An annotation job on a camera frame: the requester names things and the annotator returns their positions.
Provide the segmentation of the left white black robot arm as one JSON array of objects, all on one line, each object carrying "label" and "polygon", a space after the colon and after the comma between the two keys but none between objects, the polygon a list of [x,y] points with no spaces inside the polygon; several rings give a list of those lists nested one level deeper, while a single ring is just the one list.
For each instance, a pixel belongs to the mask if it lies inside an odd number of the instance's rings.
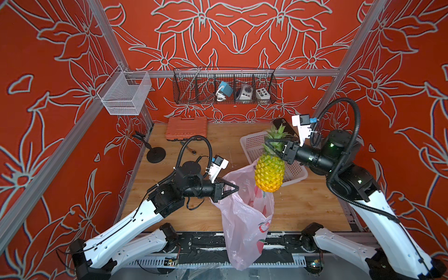
[{"label": "left white black robot arm", "polygon": [[[205,172],[199,161],[182,162],[192,141],[203,141],[209,151]],[[191,197],[207,198],[217,203],[239,191],[239,186],[219,177],[228,161],[213,156],[209,140],[195,135],[182,146],[171,174],[150,187],[139,206],[106,231],[89,240],[77,239],[69,246],[74,270],[79,280],[108,280],[127,264],[143,256],[173,250],[179,236],[170,223],[141,238],[155,225],[184,205]]]}]

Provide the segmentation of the pink plastic bag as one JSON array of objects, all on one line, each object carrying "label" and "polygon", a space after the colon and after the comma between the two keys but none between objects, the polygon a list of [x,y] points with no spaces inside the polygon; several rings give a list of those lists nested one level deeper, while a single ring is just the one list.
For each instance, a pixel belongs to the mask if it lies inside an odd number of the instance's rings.
[{"label": "pink plastic bag", "polygon": [[221,212],[229,262],[239,271],[249,268],[261,256],[274,215],[273,193],[256,186],[256,164],[225,175],[225,180],[240,189],[213,203]]}]

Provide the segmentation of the yellow pineapple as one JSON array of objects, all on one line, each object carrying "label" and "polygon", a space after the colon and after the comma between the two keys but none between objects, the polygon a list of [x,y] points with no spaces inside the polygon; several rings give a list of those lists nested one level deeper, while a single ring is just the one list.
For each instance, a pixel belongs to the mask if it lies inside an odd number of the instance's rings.
[{"label": "yellow pineapple", "polygon": [[[272,126],[267,130],[265,139],[286,139],[290,137],[287,133],[284,133],[284,128],[276,129]],[[285,162],[276,156],[270,155],[268,152],[268,146],[263,143],[264,152],[259,157],[255,167],[255,185],[262,191],[268,193],[274,193],[282,186],[285,176]]]}]

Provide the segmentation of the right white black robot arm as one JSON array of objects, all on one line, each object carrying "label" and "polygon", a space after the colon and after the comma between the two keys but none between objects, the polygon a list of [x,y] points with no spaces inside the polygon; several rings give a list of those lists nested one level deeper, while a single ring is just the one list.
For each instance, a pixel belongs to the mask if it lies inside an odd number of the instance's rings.
[{"label": "right white black robot arm", "polygon": [[356,243],[321,224],[312,223],[301,233],[304,249],[335,254],[373,280],[442,278],[447,270],[443,261],[420,248],[391,209],[377,180],[354,163],[360,146],[357,137],[361,113],[354,100],[336,100],[336,103],[341,102],[353,109],[352,131],[336,129],[329,133],[322,146],[316,148],[305,144],[305,139],[314,137],[317,121],[308,115],[297,115],[293,119],[294,126],[299,129],[297,138],[269,138],[265,144],[284,162],[298,162],[324,176],[330,192],[352,206],[375,237],[378,247]]}]

